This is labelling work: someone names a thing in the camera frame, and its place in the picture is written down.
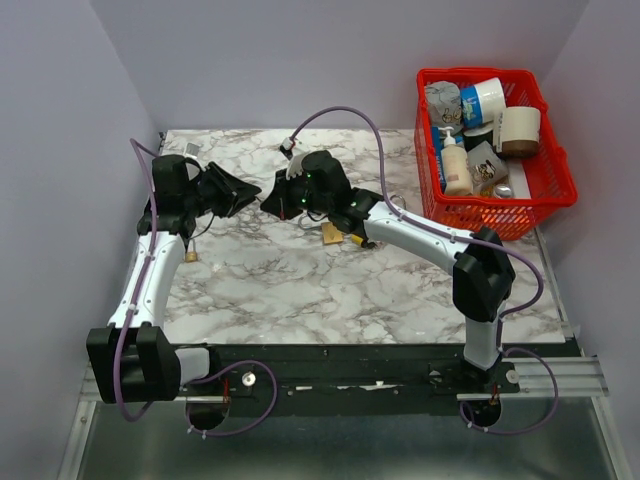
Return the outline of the large brass padlock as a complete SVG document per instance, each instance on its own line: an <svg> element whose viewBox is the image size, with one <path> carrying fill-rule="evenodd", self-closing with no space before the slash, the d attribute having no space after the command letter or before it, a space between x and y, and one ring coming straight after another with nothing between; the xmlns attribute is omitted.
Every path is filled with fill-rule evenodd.
<svg viewBox="0 0 640 480"><path fill-rule="evenodd" d="M340 232L331 222L322 222L318 225L300 224L299 227L303 231L319 233L324 245L336 245L344 241L344 234Z"/></svg>

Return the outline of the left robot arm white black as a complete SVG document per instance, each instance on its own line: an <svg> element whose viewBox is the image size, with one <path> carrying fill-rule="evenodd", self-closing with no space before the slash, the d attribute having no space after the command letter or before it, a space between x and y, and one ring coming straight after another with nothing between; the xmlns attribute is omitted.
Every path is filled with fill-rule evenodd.
<svg viewBox="0 0 640 480"><path fill-rule="evenodd" d="M220 387L222 372L208 348L180 348L167 339L166 305L198 218L230 218L261 192L214 162L201 167L182 155L158 156L143 169L151 194L137 224L131 276L107 325L86 340L108 404L169 401L186 384L201 395Z"/></svg>

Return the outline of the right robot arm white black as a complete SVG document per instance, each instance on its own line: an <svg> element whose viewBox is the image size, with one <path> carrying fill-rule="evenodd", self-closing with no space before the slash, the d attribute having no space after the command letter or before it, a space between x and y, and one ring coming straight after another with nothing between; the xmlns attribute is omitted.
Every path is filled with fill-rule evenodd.
<svg viewBox="0 0 640 480"><path fill-rule="evenodd" d="M477 233L454 231L390 206L381 194L353 187L341 163L326 150L298 155L290 164L298 172L275 173L261 210L281 220L303 213L325 215L342 233L391 244L451 275L453 303L465 317L461 382L474 392L493 384L500 357L499 314L515 279L497 233L486 227Z"/></svg>

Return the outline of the small brass long-shackle padlock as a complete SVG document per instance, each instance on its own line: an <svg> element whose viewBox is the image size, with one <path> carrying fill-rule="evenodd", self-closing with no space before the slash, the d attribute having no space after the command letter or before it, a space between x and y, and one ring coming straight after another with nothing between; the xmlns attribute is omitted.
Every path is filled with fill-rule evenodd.
<svg viewBox="0 0 640 480"><path fill-rule="evenodd" d="M187 250L185 252L184 261L186 263L195 263L199 260L197 243L195 239L189 241Z"/></svg>

